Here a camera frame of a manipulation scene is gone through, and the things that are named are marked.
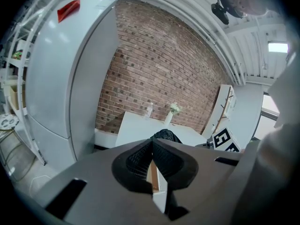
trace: plastic bottle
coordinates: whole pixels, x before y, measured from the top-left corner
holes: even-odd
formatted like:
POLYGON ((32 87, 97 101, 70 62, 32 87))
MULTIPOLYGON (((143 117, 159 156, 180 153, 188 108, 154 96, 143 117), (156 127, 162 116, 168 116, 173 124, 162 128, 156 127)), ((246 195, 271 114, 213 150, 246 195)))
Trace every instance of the plastic bottle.
POLYGON ((147 107, 147 111, 144 116, 145 119, 148 119, 150 117, 152 110, 153 110, 153 103, 150 103, 150 105, 147 107))

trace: white ceiling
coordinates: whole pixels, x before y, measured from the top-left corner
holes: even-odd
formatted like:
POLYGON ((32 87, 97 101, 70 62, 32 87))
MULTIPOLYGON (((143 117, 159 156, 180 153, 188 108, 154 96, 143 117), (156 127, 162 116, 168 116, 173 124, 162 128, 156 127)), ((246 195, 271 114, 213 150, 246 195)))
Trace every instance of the white ceiling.
POLYGON ((229 25, 224 25, 210 8, 217 0, 143 1, 178 16, 204 39, 210 36, 208 44, 236 83, 243 84, 240 74, 244 74, 249 82, 272 84, 285 69, 286 53, 268 52, 269 41, 286 41, 284 21, 275 12, 243 19, 228 14, 229 25))

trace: white vase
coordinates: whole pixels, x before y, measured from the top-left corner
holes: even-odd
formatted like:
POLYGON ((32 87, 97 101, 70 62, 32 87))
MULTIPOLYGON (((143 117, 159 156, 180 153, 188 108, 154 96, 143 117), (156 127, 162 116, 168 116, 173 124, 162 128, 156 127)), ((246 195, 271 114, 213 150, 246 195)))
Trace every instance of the white vase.
POLYGON ((164 122, 164 125, 167 127, 171 120, 172 120, 172 117, 173 117, 173 113, 171 113, 171 111, 168 113, 167 117, 165 118, 165 122, 164 122))

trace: red paper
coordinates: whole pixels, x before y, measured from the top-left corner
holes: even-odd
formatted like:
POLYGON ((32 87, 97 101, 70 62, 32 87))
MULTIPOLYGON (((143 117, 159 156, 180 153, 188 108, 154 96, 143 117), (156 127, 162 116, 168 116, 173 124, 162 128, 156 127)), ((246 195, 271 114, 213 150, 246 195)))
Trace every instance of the red paper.
POLYGON ((79 8, 80 8, 80 0, 74 0, 74 1, 69 2, 67 5, 65 5, 61 9, 57 10, 58 23, 60 23, 62 20, 64 20, 75 9, 79 9, 79 8))

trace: black slot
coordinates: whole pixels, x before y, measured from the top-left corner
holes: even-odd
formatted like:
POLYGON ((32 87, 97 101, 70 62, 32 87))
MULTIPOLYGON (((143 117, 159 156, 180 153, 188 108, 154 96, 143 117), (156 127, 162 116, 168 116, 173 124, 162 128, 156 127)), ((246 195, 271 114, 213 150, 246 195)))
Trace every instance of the black slot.
POLYGON ((219 163, 231 165, 231 166, 236 166, 239 163, 238 160, 233 160, 233 159, 229 159, 229 158, 225 158, 225 157, 218 157, 215 159, 215 161, 219 162, 219 163))
POLYGON ((86 182, 79 179, 73 179, 46 207, 46 211, 59 219, 63 219, 69 211, 86 182))

